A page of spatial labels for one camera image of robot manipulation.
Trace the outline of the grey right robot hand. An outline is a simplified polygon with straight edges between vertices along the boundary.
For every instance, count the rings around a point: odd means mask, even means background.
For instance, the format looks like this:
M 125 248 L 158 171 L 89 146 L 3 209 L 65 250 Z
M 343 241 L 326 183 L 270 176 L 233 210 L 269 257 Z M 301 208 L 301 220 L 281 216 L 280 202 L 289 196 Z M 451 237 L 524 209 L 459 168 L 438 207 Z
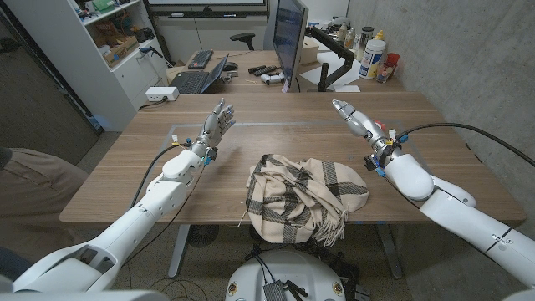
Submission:
M 349 131 L 356 137 L 364 137 L 377 157 L 380 167 L 386 167 L 391 161 L 404 155 L 398 145 L 388 145 L 384 131 L 370 117 L 357 111 L 350 103 L 333 99 L 332 105 L 346 122 Z

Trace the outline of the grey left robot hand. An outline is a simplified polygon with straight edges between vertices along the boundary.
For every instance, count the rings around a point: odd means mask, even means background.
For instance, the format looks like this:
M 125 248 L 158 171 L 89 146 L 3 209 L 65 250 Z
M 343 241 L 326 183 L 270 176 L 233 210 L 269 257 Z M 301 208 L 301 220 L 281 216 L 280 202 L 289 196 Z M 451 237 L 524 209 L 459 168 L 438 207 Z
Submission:
M 207 116 L 191 151 L 203 157 L 208 151 L 218 146 L 222 137 L 234 124 L 233 105 L 225 105 L 225 99 L 221 98 Z

